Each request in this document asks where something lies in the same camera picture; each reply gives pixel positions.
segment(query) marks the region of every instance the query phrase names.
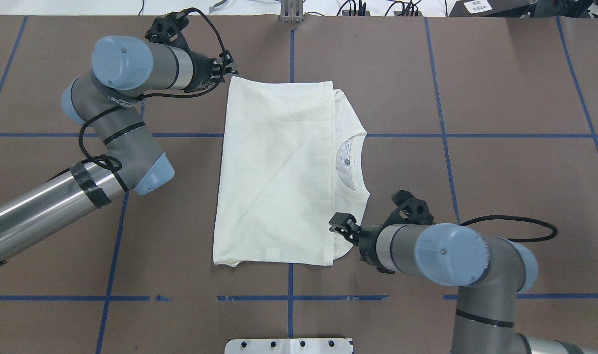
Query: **label sticker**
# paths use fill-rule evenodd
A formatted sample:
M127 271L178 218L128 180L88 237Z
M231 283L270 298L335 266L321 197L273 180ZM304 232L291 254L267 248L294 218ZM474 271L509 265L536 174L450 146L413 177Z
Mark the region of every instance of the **label sticker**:
M463 3L467 7L469 13L483 13L485 11L492 10L487 0L473 0Z

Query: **robotic arm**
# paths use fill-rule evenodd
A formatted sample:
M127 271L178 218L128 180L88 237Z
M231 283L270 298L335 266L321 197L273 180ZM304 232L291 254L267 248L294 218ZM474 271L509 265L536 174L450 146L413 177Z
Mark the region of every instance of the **robotic arm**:
M395 193L393 202L398 207L384 224L360 227L353 215L336 213L330 230L358 246L360 259L381 273L458 286L451 354L598 354L513 331L516 293L530 289L538 274L528 248L465 226L434 225L426 203L407 191Z
M133 106L154 96L196 97L211 92L225 75L237 74L222 48L220 60L189 49L181 30L185 9L155 19L146 43L132 36L106 36L96 43L92 70L65 90L65 113L83 126L81 151L87 157L34 190L0 206L0 266L54 232L103 208L129 188L145 195L169 181L174 170ZM195 94L143 94L149 89L177 89ZM91 156L83 146L90 126L103 140L107 154Z

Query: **folded white shirt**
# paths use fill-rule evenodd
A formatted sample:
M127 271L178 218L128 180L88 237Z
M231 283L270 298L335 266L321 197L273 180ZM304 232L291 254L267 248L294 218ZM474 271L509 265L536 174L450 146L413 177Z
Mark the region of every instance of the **folded white shirt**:
M229 86L214 264L332 265L352 245L329 231L339 212L362 222L366 131L332 82Z

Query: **light blue cap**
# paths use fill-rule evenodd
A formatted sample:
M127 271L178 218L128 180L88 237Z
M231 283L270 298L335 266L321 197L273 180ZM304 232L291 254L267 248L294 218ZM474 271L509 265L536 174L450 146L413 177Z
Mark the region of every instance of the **light blue cap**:
M489 248L483 236L469 227L437 224L419 235L415 261L434 283L463 287L483 275L489 266Z
M78 115L76 108L74 108L74 103L72 103L72 86L76 80L72 81L72 83L65 89L65 92L63 92L63 95L61 96L61 107L63 107L63 112L65 112L68 117L79 125L83 125L85 124L85 121Z
M103 37L91 54L91 68L98 80L118 90L143 85L150 77L152 67L150 48L133 36Z
M517 242L512 242L507 240L503 237L501 239L505 240L506 242L510 243L519 256L521 257L522 262L524 262L524 269L526 271L524 285L519 289L518 292L526 292L529 291L533 284L535 284L537 280L537 276L539 276L539 265L537 264L537 258L533 255L532 251L528 249L528 247L524 246L523 244L519 244Z
M146 195L171 180L172 177L174 177L174 168L164 152L133 190L139 195Z

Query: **white cloth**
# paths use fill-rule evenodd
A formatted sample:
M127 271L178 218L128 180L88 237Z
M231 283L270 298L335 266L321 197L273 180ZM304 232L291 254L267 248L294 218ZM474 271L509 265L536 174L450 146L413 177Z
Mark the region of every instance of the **white cloth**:
M229 86L214 264L332 265L352 247L336 212L362 220L366 131L332 82Z

